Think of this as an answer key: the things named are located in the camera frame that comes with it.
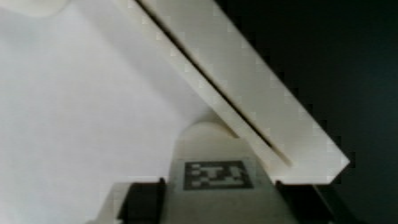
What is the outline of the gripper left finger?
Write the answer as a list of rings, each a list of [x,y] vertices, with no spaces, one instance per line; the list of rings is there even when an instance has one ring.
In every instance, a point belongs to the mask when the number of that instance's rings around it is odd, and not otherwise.
[[[164,202],[164,179],[115,183],[97,217],[86,224],[159,224]]]

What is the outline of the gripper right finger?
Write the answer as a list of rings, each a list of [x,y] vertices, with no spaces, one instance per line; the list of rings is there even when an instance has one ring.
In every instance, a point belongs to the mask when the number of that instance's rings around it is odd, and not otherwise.
[[[362,224],[330,185],[275,182],[298,224]]]

